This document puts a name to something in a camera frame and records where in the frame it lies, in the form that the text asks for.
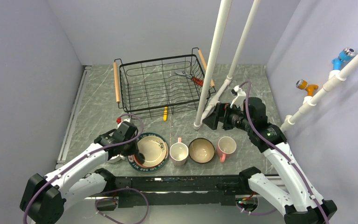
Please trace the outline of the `green rimmed white plate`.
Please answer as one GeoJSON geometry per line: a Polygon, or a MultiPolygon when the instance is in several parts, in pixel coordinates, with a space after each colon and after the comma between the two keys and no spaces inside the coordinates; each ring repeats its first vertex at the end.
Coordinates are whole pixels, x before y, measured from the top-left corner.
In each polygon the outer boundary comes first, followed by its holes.
{"type": "Polygon", "coordinates": [[[169,145],[167,143],[167,141],[160,135],[156,134],[156,133],[143,133],[140,135],[140,137],[137,139],[137,142],[146,137],[146,136],[157,136],[157,137],[160,137],[167,145],[167,154],[164,158],[164,160],[159,163],[158,165],[154,166],[154,167],[143,167],[142,165],[138,164],[137,161],[135,160],[135,155],[130,155],[127,157],[127,161],[128,163],[131,165],[131,167],[133,169],[135,169],[136,171],[139,171],[139,172],[144,172],[144,173],[150,173],[150,172],[154,172],[154,171],[157,171],[158,169],[160,169],[161,167],[164,166],[164,164],[166,163],[166,161],[168,160],[168,157],[169,157],[169,145]]]}

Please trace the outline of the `cream plate with black spot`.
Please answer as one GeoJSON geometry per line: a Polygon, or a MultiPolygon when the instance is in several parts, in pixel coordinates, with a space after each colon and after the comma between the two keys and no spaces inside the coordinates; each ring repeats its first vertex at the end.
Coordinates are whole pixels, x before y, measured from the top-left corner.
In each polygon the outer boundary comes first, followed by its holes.
{"type": "Polygon", "coordinates": [[[138,151],[145,156],[143,167],[154,167],[161,163],[167,154],[166,143],[157,136],[146,136],[137,142],[138,151]]]}

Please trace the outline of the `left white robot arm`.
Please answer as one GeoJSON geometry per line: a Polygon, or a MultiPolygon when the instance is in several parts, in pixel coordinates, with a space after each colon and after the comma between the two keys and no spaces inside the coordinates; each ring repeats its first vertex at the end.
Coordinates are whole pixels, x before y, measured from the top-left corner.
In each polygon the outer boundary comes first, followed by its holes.
{"type": "Polygon", "coordinates": [[[31,176],[20,202],[23,223],[30,218],[37,224],[54,224],[65,210],[84,198],[100,193],[111,195],[117,189],[116,177],[111,172],[100,168],[90,176],[86,174],[112,157],[136,154],[136,139],[142,130],[130,119],[124,119],[61,168],[31,176]]]}

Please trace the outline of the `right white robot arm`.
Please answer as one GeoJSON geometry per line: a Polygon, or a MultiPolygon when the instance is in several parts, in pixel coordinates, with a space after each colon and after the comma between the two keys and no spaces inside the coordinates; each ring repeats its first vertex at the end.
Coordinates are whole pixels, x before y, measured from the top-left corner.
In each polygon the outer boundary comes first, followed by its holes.
{"type": "Polygon", "coordinates": [[[242,108],[218,103],[203,123],[212,130],[234,128],[247,132],[251,143],[270,161],[286,187],[273,184],[256,167],[239,173],[238,187],[244,194],[252,191],[279,211],[287,224],[327,224],[337,211],[333,200],[325,200],[314,188],[294,158],[280,128],[270,122],[260,98],[250,97],[242,108]]]}

